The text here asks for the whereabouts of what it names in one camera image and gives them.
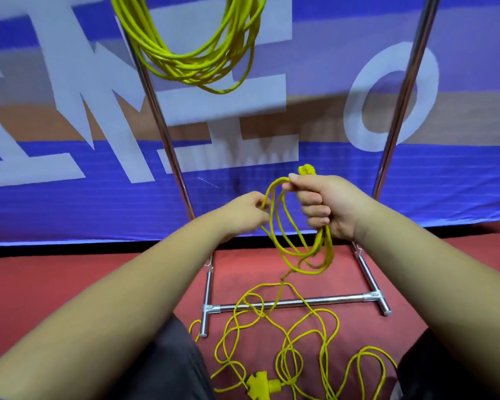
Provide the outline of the blue and white banner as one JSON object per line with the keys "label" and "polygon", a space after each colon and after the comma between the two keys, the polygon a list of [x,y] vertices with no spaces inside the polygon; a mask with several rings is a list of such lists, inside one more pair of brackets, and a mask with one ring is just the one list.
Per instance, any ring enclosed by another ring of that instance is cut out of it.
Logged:
{"label": "blue and white banner", "polygon": [[[370,194],[425,0],[0,0],[0,246],[161,240],[306,163]],[[500,0],[440,0],[381,191],[500,220]]]}

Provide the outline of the person's right forearm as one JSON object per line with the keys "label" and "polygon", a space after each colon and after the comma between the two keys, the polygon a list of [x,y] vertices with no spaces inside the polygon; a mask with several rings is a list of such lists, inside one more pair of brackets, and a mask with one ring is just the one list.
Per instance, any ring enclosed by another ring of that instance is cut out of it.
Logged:
{"label": "person's right forearm", "polygon": [[449,352],[500,396],[500,272],[370,198],[354,240]]}

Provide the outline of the person's left hand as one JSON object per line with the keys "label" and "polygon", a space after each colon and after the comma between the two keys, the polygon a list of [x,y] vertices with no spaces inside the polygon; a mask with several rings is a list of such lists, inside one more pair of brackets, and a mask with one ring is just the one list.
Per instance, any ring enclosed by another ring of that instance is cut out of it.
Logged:
{"label": "person's left hand", "polygon": [[251,233],[270,219],[270,209],[257,209],[252,204],[251,192],[235,198],[217,211],[223,229],[222,243],[233,237]]}

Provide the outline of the person's right hand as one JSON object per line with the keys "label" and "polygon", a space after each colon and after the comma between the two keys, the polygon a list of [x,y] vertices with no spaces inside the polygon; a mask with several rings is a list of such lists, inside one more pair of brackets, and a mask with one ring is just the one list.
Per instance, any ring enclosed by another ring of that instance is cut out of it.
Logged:
{"label": "person's right hand", "polygon": [[301,205],[323,204],[328,206],[332,214],[325,218],[307,218],[313,229],[328,226],[332,236],[361,244],[366,235],[366,220],[375,206],[372,198],[362,192],[354,184],[335,175],[319,175],[322,177],[320,192],[298,191],[296,194]]}

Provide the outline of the person's left forearm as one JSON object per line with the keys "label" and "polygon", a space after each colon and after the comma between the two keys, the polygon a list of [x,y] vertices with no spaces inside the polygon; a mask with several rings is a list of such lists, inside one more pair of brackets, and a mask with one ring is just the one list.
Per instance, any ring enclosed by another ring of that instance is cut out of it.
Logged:
{"label": "person's left forearm", "polygon": [[103,277],[0,357],[0,400],[94,400],[161,328],[227,235],[203,215]]}

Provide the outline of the chrome metal rack frame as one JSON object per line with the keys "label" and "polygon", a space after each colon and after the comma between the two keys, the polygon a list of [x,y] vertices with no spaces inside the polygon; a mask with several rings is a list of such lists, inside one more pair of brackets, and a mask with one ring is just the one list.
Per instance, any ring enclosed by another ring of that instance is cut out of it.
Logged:
{"label": "chrome metal rack frame", "polygon": [[[374,200],[379,201],[382,188],[384,186],[387,173],[390,167],[390,163],[393,157],[394,150],[398,143],[398,137],[402,124],[404,122],[406,108],[408,106],[409,100],[413,92],[413,87],[417,79],[426,46],[428,43],[429,35],[433,27],[433,22],[438,11],[440,0],[425,0],[424,6],[420,15],[419,23],[417,25],[415,39],[412,44],[411,53],[409,56],[408,64],[406,66],[405,76],[402,81],[400,92],[398,94],[396,106],[394,108],[393,118],[391,121],[390,129],[387,135],[387,140],[385,147],[383,149],[382,158],[380,161],[379,170],[376,176],[376,181],[374,184],[372,197]],[[187,208],[187,214],[190,220],[194,219],[195,213],[193,211],[193,206],[189,198],[187,187],[183,178],[179,160],[176,156],[175,149],[173,147],[172,138],[169,135],[168,127],[166,121],[161,112],[158,98],[154,96],[153,85],[151,82],[150,74],[148,68],[144,65],[142,61],[142,52],[137,46],[134,46],[134,41],[129,38],[129,32],[127,30],[127,23],[134,23],[134,17],[130,17],[123,21],[125,24],[123,30],[123,37],[130,48],[130,53],[133,62],[135,63],[141,84],[145,90],[147,101],[151,107],[151,111],[154,115],[154,121],[158,127],[161,141],[165,152],[167,154],[167,160],[169,167],[173,172],[176,180],[176,184],[180,189],[180,195],[184,201]],[[206,270],[206,285],[205,285],[205,297],[204,304],[202,306],[201,319],[198,320],[200,324],[200,332],[197,338],[206,338],[208,336],[209,319],[213,314],[228,313],[232,311],[233,316],[237,316],[238,311],[256,311],[259,316],[264,316],[265,312],[271,313],[274,309],[279,308],[295,308],[295,307],[307,307],[309,310],[313,310],[313,306],[320,305],[330,305],[330,304],[342,304],[342,303],[360,303],[360,302],[374,302],[376,303],[383,316],[389,316],[391,314],[390,307],[387,303],[386,298],[381,292],[377,282],[375,281],[373,274],[368,267],[364,257],[363,249],[357,244],[351,244],[351,250],[354,258],[361,268],[363,275],[365,276],[368,285],[372,288],[372,291],[363,294],[349,295],[349,296],[323,296],[323,297],[312,297],[305,299],[299,294],[296,294],[297,299],[292,300],[281,300],[281,295],[283,293],[284,287],[286,285],[285,278],[291,274],[304,274],[304,275],[320,275],[326,269],[330,267],[334,259],[334,250],[331,233],[322,229],[317,232],[313,246],[307,248],[305,252],[298,252],[297,250],[289,251],[283,248],[277,236],[273,233],[273,218],[279,219],[278,202],[275,200],[275,188],[285,183],[287,179],[280,178],[273,181],[271,186],[267,189],[266,196],[272,197],[272,206],[270,209],[270,230],[265,229],[265,232],[269,238],[274,243],[275,247],[278,248],[282,258],[285,260],[289,271],[280,279],[278,295],[274,302],[259,302],[243,304],[243,301],[248,298],[249,293],[243,294],[242,298],[236,304],[226,304],[226,305],[213,305],[212,292],[213,292],[213,276],[214,276],[214,254],[211,254],[209,260],[206,262],[204,268]]]}

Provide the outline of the person's dark trousers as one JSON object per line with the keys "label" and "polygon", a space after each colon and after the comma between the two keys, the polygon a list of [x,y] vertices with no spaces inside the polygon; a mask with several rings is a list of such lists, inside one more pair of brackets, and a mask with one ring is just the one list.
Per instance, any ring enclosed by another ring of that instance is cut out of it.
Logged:
{"label": "person's dark trousers", "polygon": [[[500,400],[427,329],[398,364],[398,400]],[[217,400],[203,356],[174,315],[102,400]]]}

